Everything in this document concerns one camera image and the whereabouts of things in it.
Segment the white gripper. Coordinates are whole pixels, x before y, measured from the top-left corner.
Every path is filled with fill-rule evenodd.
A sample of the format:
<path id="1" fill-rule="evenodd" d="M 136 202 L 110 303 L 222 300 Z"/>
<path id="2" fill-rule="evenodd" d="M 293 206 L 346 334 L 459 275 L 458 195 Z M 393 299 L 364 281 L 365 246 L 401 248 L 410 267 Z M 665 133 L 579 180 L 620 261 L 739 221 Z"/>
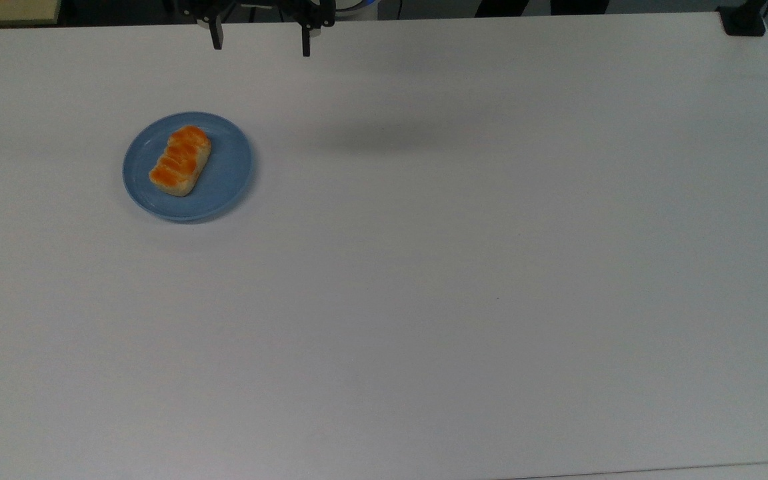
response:
<path id="1" fill-rule="evenodd" d="M 180 1 L 179 13 L 207 24 L 211 44 L 216 51 L 223 48 L 223 22 L 235 6 L 280 10 L 301 25 L 303 57 L 311 57 L 312 30 L 332 27 L 336 20 L 335 1 Z"/>

